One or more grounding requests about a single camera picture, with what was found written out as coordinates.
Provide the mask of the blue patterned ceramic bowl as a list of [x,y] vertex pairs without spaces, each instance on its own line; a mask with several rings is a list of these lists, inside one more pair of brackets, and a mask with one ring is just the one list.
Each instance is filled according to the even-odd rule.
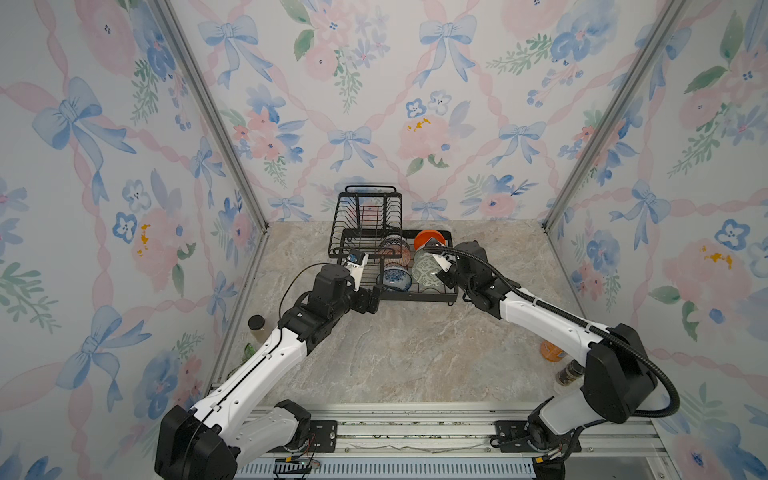
[[407,268],[395,264],[383,269],[380,283],[390,290],[407,292],[412,287],[413,279]]

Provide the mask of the red patterned ceramic bowl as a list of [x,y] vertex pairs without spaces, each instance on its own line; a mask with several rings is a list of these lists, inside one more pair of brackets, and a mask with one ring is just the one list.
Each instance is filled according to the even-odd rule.
[[384,256],[384,265],[400,265],[405,268],[410,268],[413,263],[413,250],[411,246],[406,243],[402,245],[381,245],[382,255]]

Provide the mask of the orange plastic bowl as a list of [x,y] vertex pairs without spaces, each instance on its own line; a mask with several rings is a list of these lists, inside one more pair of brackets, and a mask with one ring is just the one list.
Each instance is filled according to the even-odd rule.
[[432,244],[437,243],[438,245],[445,246],[446,239],[440,231],[427,229],[427,230],[419,231],[416,234],[413,243],[414,243],[414,248],[416,250],[420,250],[422,247],[429,245],[430,243]]

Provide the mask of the white brown patterned bowl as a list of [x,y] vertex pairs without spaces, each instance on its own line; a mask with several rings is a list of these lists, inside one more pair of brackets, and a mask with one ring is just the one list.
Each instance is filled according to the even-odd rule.
[[402,245],[403,243],[406,243],[404,238],[401,235],[388,235],[383,241],[383,245]]

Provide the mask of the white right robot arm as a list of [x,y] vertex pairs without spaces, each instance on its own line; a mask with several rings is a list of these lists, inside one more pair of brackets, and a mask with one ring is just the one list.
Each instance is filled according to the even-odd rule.
[[582,386],[540,404],[527,418],[526,435],[544,451],[580,428],[621,424],[655,410],[658,376],[640,356],[638,334],[624,324],[593,323],[534,295],[504,277],[476,241],[437,248],[437,277],[492,317],[520,326],[563,350],[583,369]]

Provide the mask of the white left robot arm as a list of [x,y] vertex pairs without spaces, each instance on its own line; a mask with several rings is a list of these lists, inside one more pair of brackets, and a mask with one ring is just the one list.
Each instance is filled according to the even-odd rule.
[[245,464],[277,448],[309,444],[311,415],[283,400],[262,417],[253,409],[276,383],[325,340],[347,313],[375,313],[381,291],[362,286],[367,259],[326,263],[313,287],[281,316],[265,343],[228,380],[192,407],[162,419],[154,470],[163,479],[232,479]]

